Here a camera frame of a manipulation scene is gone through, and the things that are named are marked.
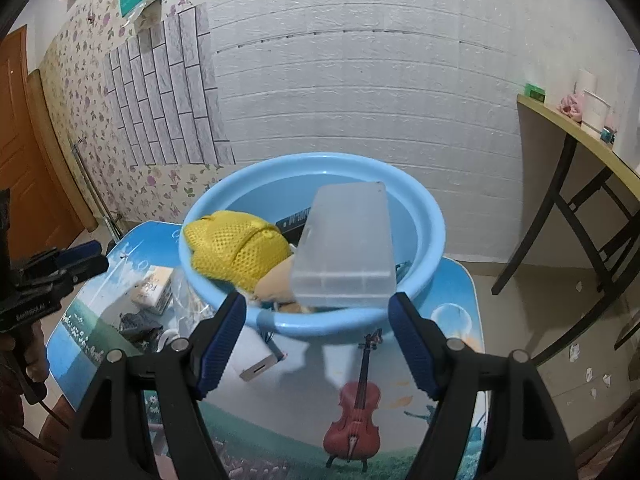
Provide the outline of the white tissue pack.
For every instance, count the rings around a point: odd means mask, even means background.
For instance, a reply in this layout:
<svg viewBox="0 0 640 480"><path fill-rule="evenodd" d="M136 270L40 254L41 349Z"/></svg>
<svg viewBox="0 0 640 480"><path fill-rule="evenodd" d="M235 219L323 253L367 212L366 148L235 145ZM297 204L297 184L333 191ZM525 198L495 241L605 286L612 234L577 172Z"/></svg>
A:
<svg viewBox="0 0 640 480"><path fill-rule="evenodd" d="M170 300L172 274L174 269L168 266L149 266L144 277L131 289L132 302L140 309L161 315Z"/></svg>

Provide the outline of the white plastic hook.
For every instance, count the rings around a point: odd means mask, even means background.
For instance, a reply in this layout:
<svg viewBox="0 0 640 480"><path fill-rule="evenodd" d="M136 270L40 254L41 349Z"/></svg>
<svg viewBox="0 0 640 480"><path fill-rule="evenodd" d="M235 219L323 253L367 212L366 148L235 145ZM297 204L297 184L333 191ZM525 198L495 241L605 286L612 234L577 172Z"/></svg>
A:
<svg viewBox="0 0 640 480"><path fill-rule="evenodd" d="M168 328L168 330L164 330L157 338L156 352L161 352L163 348L178 338L180 338L180 333L175 328Z"/></svg>

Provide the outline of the cotton swab bag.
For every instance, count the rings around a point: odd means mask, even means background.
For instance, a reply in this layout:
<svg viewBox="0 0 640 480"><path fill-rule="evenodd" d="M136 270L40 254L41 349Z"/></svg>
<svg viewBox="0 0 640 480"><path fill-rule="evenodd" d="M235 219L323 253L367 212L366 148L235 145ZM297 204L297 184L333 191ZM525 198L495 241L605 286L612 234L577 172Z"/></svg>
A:
<svg viewBox="0 0 640 480"><path fill-rule="evenodd" d="M212 318L216 313L215 308L194 292L181 268L175 268L171 277L170 306L174 309L180 337L190 336L199 322Z"/></svg>

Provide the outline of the yellow mesh bag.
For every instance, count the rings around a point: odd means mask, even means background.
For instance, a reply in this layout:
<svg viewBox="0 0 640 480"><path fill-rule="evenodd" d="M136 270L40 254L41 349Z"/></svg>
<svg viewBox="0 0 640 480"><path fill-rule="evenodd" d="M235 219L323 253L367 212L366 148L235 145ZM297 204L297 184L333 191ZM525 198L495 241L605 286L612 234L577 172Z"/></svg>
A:
<svg viewBox="0 0 640 480"><path fill-rule="evenodd" d="M186 224L183 236L198 274L246 292L254 292L269 271L292 255L276 226L246 212L215 211Z"/></svg>

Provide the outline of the black product package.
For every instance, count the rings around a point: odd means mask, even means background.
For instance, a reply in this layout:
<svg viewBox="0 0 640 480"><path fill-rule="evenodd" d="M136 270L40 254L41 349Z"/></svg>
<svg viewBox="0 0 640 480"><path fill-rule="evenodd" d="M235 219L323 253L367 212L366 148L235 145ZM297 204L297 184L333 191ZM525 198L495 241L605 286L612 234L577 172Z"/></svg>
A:
<svg viewBox="0 0 640 480"><path fill-rule="evenodd" d="M276 227L286 239L288 244L297 246L305 229L306 222L310 213L310 207L297 211L276 222Z"/></svg>

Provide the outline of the frosted plastic box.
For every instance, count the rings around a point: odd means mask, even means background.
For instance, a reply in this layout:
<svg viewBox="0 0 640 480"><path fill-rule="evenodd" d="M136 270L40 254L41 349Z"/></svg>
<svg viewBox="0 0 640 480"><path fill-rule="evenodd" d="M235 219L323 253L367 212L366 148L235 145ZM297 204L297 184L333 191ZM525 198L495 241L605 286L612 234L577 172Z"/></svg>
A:
<svg viewBox="0 0 640 480"><path fill-rule="evenodd" d="M396 292L386 187L322 186L295 251L291 286L312 308L384 308Z"/></svg>

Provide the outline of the beige plush toy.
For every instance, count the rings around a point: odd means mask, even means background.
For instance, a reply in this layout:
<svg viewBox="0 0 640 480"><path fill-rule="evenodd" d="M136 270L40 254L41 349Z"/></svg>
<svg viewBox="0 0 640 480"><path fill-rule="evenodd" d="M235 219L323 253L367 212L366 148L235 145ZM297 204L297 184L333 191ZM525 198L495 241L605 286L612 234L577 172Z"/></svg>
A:
<svg viewBox="0 0 640 480"><path fill-rule="evenodd" d="M291 273L295 256L290 255L274 266L256 284L254 297L262 304L273 304L278 312L292 314L313 314L312 307L300 304L292 291Z"/></svg>

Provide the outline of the metal broom pole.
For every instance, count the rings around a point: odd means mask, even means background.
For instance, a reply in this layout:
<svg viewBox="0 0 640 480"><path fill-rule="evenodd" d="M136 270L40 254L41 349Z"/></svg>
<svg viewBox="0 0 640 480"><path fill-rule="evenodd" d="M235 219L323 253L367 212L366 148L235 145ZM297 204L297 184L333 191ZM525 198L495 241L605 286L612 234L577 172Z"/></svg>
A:
<svg viewBox="0 0 640 480"><path fill-rule="evenodd" d="M87 165L85 164L85 159L82 157L80 144L82 140L75 142L72 144L72 152L74 155L74 159L76 160L76 164L79 167L79 171L82 175L82 178L86 182L87 188L89 190L89 194L92 197L92 200L96 203L98 207L98 211L100 216L105 224L107 231L110 233L111 238L114 243L118 243L124 234L122 234L122 230L118 226L119 216L113 217L111 211L106 206L104 199L96 186L96 181L93 179L91 172L89 171Z"/></svg>

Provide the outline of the brown wooden door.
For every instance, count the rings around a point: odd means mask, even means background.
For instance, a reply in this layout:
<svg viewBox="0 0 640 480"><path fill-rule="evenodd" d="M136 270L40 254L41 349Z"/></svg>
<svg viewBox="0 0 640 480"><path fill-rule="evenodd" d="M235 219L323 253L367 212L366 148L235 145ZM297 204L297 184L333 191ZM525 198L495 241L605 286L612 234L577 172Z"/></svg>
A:
<svg viewBox="0 0 640 480"><path fill-rule="evenodd" d="M66 248L98 222L62 153L38 70L27 70L27 28L1 41L1 187L11 192L14 260Z"/></svg>

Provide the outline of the white power bank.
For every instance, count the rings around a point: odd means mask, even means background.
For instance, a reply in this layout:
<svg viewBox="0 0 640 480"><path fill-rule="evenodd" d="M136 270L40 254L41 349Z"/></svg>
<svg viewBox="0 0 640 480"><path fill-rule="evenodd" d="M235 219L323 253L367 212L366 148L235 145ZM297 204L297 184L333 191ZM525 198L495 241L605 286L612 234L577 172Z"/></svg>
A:
<svg viewBox="0 0 640 480"><path fill-rule="evenodd" d="M286 358L268 334L254 328L242 328L231 353L230 365L243 382L250 382Z"/></svg>

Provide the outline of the light blue plastic basin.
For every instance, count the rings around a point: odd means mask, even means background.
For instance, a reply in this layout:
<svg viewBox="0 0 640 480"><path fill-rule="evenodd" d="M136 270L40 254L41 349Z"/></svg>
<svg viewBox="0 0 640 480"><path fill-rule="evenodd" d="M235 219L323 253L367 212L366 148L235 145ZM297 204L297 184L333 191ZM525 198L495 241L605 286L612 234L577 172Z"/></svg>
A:
<svg viewBox="0 0 640 480"><path fill-rule="evenodd" d="M353 154L288 155L243 168L194 203L182 230L228 214L275 224L304 210L293 290L315 311L250 307L255 330L304 339L383 324L390 296L419 296L444 255L445 220L432 194L405 172Z"/></svg>

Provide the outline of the wooden side table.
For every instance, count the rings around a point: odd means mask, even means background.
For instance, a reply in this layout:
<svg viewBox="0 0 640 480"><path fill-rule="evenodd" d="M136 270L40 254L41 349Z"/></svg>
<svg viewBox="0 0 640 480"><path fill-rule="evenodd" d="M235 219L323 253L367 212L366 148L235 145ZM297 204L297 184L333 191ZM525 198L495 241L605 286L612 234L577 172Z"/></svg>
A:
<svg viewBox="0 0 640 480"><path fill-rule="evenodd" d="M554 173L552 174L547 191L544 193L540 205L529 228L524 234L518 247L506 266L498 275L491 287L491 293L499 295L516 273L527 256L534 241L546 224L551 211L557 209L562 218L574 233L584 251L594 274L598 280L602 297L576 322L565 334L547 348L533 357L536 365L544 364L582 336L588 328L619 300L631 283L639 276L639 214L632 212L612 189L610 180L620 181L626 190L634 197L639 196L639 176L630 169L613 151L602 141L590 136L582 130L577 122L561 114L552 107L537 101L530 96L519 94L516 97L518 107L527 110L536 117L548 122L563 133L562 150ZM569 200L562 194L562 189L578 148L584 148L600 164L600 170L580 188ZM626 223L602 246L597 246L588 231L578 218L580 208L591 200L597 193L603 192L625 217Z"/></svg>

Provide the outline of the white paper cup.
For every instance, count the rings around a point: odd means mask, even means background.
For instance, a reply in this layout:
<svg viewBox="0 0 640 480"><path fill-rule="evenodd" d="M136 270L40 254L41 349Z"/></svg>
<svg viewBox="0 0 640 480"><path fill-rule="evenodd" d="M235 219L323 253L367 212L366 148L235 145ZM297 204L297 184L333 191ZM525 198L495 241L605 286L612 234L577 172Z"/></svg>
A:
<svg viewBox="0 0 640 480"><path fill-rule="evenodd" d="M582 92L582 130L599 139L610 112L610 104L593 92Z"/></svg>

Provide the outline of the pink cloth item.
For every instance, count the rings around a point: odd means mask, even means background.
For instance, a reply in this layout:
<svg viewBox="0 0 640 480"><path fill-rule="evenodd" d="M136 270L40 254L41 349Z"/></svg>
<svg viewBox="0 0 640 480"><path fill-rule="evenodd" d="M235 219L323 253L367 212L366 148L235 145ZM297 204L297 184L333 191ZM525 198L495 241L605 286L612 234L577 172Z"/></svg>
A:
<svg viewBox="0 0 640 480"><path fill-rule="evenodd" d="M580 124L582 122L584 99L585 96L582 92L568 94L561 99L558 110L562 115Z"/></svg>

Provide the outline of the green small box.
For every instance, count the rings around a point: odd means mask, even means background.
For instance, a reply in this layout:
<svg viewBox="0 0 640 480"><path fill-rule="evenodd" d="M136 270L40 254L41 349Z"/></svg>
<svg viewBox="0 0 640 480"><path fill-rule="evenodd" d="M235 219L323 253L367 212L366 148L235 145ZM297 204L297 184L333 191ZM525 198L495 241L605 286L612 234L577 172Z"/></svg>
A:
<svg viewBox="0 0 640 480"><path fill-rule="evenodd" d="M536 86L536 84L531 84L530 82L526 82L525 84L524 96L541 103L546 102L546 92L544 89Z"/></svg>

